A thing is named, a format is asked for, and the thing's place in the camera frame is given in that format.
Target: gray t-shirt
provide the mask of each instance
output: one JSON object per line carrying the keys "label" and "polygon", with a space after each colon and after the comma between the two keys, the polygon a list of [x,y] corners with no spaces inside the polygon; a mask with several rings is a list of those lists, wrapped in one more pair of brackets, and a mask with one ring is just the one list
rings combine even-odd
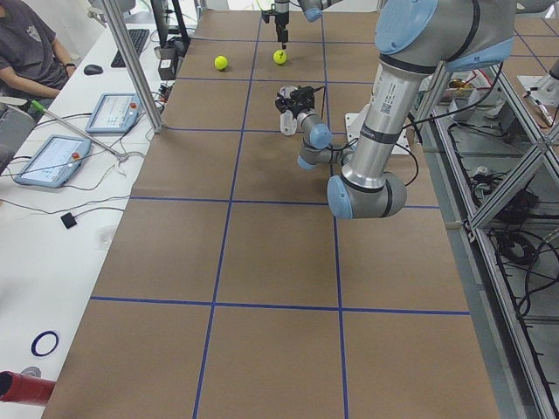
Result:
{"label": "gray t-shirt", "polygon": [[0,4],[6,9],[6,17],[0,17],[0,70],[12,67],[20,77],[61,89],[68,78],[52,50],[54,31],[21,0],[0,0]]}

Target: tennis ball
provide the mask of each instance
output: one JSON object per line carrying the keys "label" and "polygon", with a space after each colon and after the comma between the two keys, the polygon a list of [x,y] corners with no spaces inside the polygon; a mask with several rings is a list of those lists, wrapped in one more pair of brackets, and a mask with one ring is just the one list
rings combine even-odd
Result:
{"label": "tennis ball", "polygon": [[287,52],[284,50],[277,50],[273,54],[273,62],[277,65],[283,65],[287,62]]}
{"label": "tennis ball", "polygon": [[227,57],[224,57],[223,55],[218,55],[216,57],[216,59],[213,60],[213,65],[220,71],[222,72],[224,69],[227,68],[227,66],[229,65],[229,61],[227,60]]}

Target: white table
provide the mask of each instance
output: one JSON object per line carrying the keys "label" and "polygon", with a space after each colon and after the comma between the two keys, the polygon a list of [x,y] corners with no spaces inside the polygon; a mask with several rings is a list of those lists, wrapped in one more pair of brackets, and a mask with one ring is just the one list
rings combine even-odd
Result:
{"label": "white table", "polygon": [[[145,24],[129,27],[155,27]],[[157,44],[148,40],[140,56],[141,65],[150,88],[157,92],[160,81],[153,48]],[[109,30],[105,31],[93,49],[84,57],[76,73],[68,81],[50,110],[59,116],[91,113],[102,93],[133,92],[132,80],[126,69],[111,68],[116,46]],[[83,68],[88,64],[101,65],[103,74],[86,76]],[[87,117],[71,120],[84,128]],[[16,155],[32,155],[51,134],[76,136],[58,123],[36,128]],[[140,120],[126,135],[122,144],[127,151],[148,151],[152,136],[148,118]],[[118,137],[98,137],[107,144]],[[92,146],[92,153],[100,148]],[[101,179],[116,159],[108,152],[88,158],[69,181],[69,184],[91,188]],[[121,164],[126,176],[112,170],[98,188],[83,191],[70,188],[39,189],[17,185],[9,177],[0,177],[0,197],[47,211],[62,210],[92,200],[111,196],[127,196],[140,171],[142,158],[130,157]],[[21,164],[11,164],[16,173]],[[73,210],[78,214],[91,208],[110,206],[125,208],[127,199],[90,205]],[[86,308],[91,290],[107,255],[110,239],[121,220],[118,210],[100,209],[78,218],[78,225],[67,230],[60,216],[42,215],[6,203],[0,205],[0,370],[16,373],[26,367],[40,368],[42,377],[56,381],[60,369]],[[60,336],[57,349],[44,358],[31,353],[31,343],[40,333],[54,330]],[[45,338],[44,350],[52,347],[53,340]],[[3,419],[39,418],[43,408],[0,403]]]}

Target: computer mouse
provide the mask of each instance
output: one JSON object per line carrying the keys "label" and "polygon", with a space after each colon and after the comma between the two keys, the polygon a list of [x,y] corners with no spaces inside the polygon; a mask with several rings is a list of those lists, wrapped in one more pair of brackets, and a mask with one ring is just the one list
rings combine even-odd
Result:
{"label": "computer mouse", "polygon": [[84,74],[86,76],[93,76],[94,74],[101,74],[103,72],[103,67],[96,64],[88,64],[84,68]]}

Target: blue ring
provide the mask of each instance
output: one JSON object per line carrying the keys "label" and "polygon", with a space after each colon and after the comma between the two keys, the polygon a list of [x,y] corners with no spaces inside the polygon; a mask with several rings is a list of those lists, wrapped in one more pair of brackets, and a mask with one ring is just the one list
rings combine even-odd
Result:
{"label": "blue ring", "polygon": [[[52,347],[52,349],[48,352],[45,352],[44,354],[40,354],[39,352],[37,352],[37,344],[38,342],[43,339],[45,336],[51,334],[52,336],[54,336],[54,339],[56,340],[54,342],[54,347]],[[31,353],[34,354],[35,356],[46,356],[49,354],[52,354],[54,352],[54,350],[58,347],[60,342],[60,337],[59,335],[54,332],[53,330],[47,330],[45,332],[42,332],[39,336],[37,336],[34,340],[33,343],[31,343]]]}

